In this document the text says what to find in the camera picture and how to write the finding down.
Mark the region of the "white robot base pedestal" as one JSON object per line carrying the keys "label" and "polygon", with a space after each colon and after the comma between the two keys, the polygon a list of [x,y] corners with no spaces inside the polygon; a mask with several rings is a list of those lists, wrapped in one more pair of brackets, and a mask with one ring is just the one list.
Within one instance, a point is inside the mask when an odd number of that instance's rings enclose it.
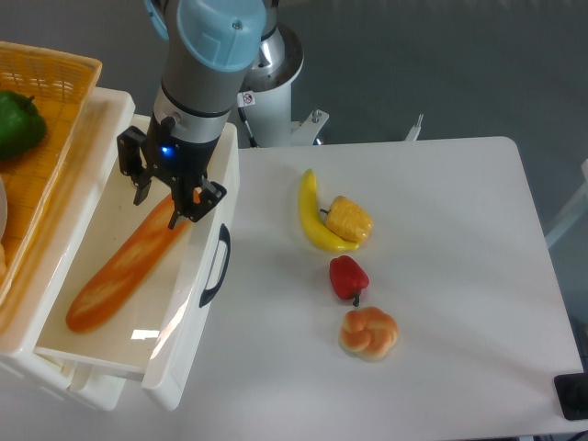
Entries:
{"label": "white robot base pedestal", "polygon": [[315,108],[304,120],[291,116],[292,85],[303,64],[300,39],[278,23],[262,42],[231,113],[240,148],[309,146],[319,141],[327,112]]}

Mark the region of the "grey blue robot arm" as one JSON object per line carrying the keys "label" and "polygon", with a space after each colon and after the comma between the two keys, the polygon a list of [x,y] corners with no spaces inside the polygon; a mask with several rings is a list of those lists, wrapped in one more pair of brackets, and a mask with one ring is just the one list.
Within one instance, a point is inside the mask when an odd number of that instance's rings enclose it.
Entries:
{"label": "grey blue robot arm", "polygon": [[136,188],[134,204],[158,179],[174,206],[166,226],[197,222],[227,191],[208,165],[267,22],[262,1],[155,1],[168,54],[147,131],[130,126],[117,137],[119,169]]}

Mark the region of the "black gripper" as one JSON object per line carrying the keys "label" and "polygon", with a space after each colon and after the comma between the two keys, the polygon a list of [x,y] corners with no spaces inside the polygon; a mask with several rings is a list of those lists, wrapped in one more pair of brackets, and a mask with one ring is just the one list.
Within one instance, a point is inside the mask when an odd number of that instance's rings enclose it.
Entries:
{"label": "black gripper", "polygon": [[226,188],[208,180],[208,165],[217,143],[197,143],[175,136],[180,125],[172,116],[151,118],[148,130],[135,126],[117,137],[119,170],[135,186],[134,205],[141,205],[155,178],[169,187],[174,210],[168,229],[186,220],[198,222],[227,195]]}

